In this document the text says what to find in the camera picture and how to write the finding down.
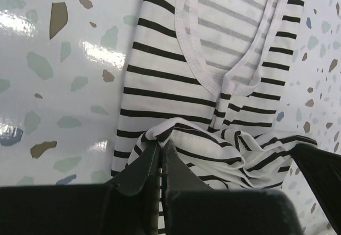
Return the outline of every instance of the black and white striped fabric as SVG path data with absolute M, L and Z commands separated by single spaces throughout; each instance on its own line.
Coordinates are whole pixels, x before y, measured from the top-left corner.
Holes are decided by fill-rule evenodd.
M 210 133 L 182 118 L 173 118 L 143 133 L 127 164 L 136 160 L 151 141 L 164 147 L 169 140 L 188 168 L 218 190 L 280 188 L 292 162 L 289 150 L 298 143 L 317 145 L 316 141 L 291 132 L 273 131 L 252 137 L 226 128 Z M 158 234 L 164 233 L 160 200 Z
M 254 136 L 272 129 L 304 0 L 277 1 L 261 61 L 248 85 L 230 78 L 239 75 L 230 73 L 232 69 L 221 84 L 208 76 L 191 51 L 188 34 L 177 25 L 183 19 L 179 1 L 143 0 L 127 60 L 112 175 L 124 169 L 141 134 L 170 118 L 183 118 L 209 132 L 231 128 Z M 228 8 L 225 15 L 258 25 Z M 241 71 L 250 65 L 244 61 Z

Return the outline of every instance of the neckline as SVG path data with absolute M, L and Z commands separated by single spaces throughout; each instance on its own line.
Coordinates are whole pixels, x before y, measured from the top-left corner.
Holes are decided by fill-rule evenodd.
M 189 64 L 193 74 L 199 81 L 199 83 L 204 86 L 207 90 L 209 90 L 216 98 L 219 97 L 221 92 L 227 94 L 239 94 L 239 95 L 250 95 L 254 91 L 254 89 L 261 82 L 260 76 L 260 64 L 263 63 L 267 52 L 269 51 L 270 45 L 274 40 L 274 37 L 279 29 L 281 24 L 281 18 L 283 16 L 285 7 L 287 5 L 288 0 L 278 0 L 277 6 L 274 10 L 274 15 L 272 22 L 270 24 L 269 30 L 267 32 L 267 36 L 265 39 L 264 47 L 261 54 L 261 59 L 255 70 L 253 77 L 249 83 L 249 85 L 245 85 L 242 83 L 237 83 L 231 80 L 233 76 L 237 74 L 240 68 L 242 68 L 250 56 L 253 54 L 256 46 L 261 39 L 261 35 L 266 28 L 266 23 L 269 17 L 269 14 L 273 10 L 272 3 L 273 0 L 267 0 L 267 4 L 262 16 L 262 20 L 257 28 L 256 36 L 252 41 L 249 49 L 243 55 L 243 57 L 234 65 L 231 70 L 227 71 L 225 74 L 211 75 L 207 69 L 207 63 L 204 58 L 204 54 L 201 49 L 200 36 L 198 33 L 198 13 L 196 10 L 196 6 L 198 5 L 198 0 L 189 0 L 189 28 L 190 35 L 186 33 L 185 25 L 183 22 L 182 12 L 184 10 L 186 0 L 176 0 L 175 3 L 175 30 L 177 34 L 177 38 L 179 41 L 179 45 L 182 49 L 182 52 L 186 58 L 187 63 Z M 220 86 L 216 81 L 214 81 L 214 77 L 223 78 L 222 86 Z

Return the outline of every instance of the brown spot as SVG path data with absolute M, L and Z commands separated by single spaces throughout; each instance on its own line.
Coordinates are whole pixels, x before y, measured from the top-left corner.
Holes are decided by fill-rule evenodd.
M 340 131 L 338 131 L 335 135 L 334 135 L 334 142 L 337 141 L 338 137 L 339 137 Z
M 50 18 L 50 39 L 68 23 L 68 8 L 65 2 L 52 3 Z
M 336 152 L 336 151 L 337 151 L 337 149 L 339 148 L 339 145 L 340 145 L 340 143 L 339 143 L 339 142 L 337 142 L 337 143 L 335 144 L 335 146 L 334 146 L 334 152 Z
M 316 208 L 316 203 L 314 203 L 314 205 L 311 207 L 311 213 L 315 211 L 315 208 Z
M 308 54 L 305 52 L 304 55 L 303 55 L 303 57 L 302 57 L 302 61 L 307 60 L 307 57 L 308 57 Z
M 43 142 L 41 144 L 36 144 L 31 148 L 32 158 L 39 158 L 46 150 L 50 148 L 55 148 L 57 146 L 57 141 Z
M 332 122 L 328 122 L 327 124 L 326 124 L 326 128 L 330 128 L 332 126 Z
M 34 96 L 35 96 L 36 98 L 41 98 L 41 99 L 43 98 L 42 95 L 40 95 L 40 94 L 38 94 L 38 93 L 35 93 Z
M 305 103 L 305 106 L 313 107 L 313 106 L 314 106 L 314 100 L 310 99 L 309 101 L 307 101 L 307 102 Z
M 340 13 L 340 4 L 336 3 L 336 14 L 337 14 L 337 16 L 339 16 L 339 13 Z
M 91 9 L 93 7 L 92 2 L 89 0 L 79 0 L 81 5 L 83 5 L 84 8 L 86 9 Z
M 112 73 L 108 70 L 103 70 L 102 77 L 105 82 L 113 82 L 113 80 L 115 79 L 115 76 L 112 75 Z
M 329 71 L 328 72 L 331 72 L 331 71 L 334 70 L 334 68 L 337 66 L 337 62 L 338 62 L 337 59 L 332 60 L 330 66 L 329 66 Z
M 310 132 L 310 123 L 306 121 L 304 123 L 303 129 L 304 129 L 305 133 L 309 133 Z

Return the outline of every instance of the terrazzo pattern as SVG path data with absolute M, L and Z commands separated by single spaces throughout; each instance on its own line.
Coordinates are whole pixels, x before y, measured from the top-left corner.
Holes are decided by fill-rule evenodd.
M 122 70 L 140 3 L 0 0 L 0 172 L 6 174 L 0 186 L 109 179 Z M 340 5 L 341 0 L 307 0 L 274 120 L 275 129 L 305 133 L 320 149 L 337 154 Z M 283 191 L 305 234 L 330 229 L 295 164 Z

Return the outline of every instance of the white neckline trim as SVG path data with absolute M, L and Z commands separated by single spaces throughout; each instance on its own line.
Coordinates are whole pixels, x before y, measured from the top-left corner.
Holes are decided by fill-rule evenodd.
M 264 31 L 266 26 L 266 20 L 268 19 L 269 13 L 271 12 L 272 1 L 268 0 L 261 24 L 257 30 L 255 39 L 253 40 L 247 53 L 238 61 L 238 63 L 225 75 L 223 75 L 223 85 L 220 87 L 214 80 L 212 75 L 209 74 L 207 70 L 207 63 L 204 59 L 204 55 L 201 51 L 200 36 L 196 28 L 198 28 L 198 15 L 196 9 L 192 12 L 189 11 L 189 27 L 191 34 L 190 36 L 186 33 L 185 25 L 183 22 L 182 12 L 184 10 L 184 5 L 186 0 L 176 0 L 175 2 L 175 31 L 177 39 L 182 49 L 182 52 L 186 58 L 186 61 L 192 70 L 194 76 L 199 81 L 199 83 L 209 90 L 216 98 L 219 97 L 221 91 L 227 92 L 229 94 L 240 94 L 240 95 L 250 95 L 254 89 L 261 82 L 260 76 L 260 64 L 263 63 L 266 54 L 269 51 L 270 45 L 274 40 L 274 37 L 280 27 L 282 17 L 287 6 L 288 0 L 278 0 L 277 7 L 272 19 L 272 23 L 267 34 L 263 52 L 261 55 L 261 60 L 258 64 L 258 68 L 254 72 L 254 75 L 249 83 L 249 85 L 244 85 L 241 83 L 235 83 L 231 78 L 242 68 L 248 61 L 249 56 L 254 52 L 260 38 L 261 33 Z M 190 9 L 196 6 L 198 0 L 190 0 Z

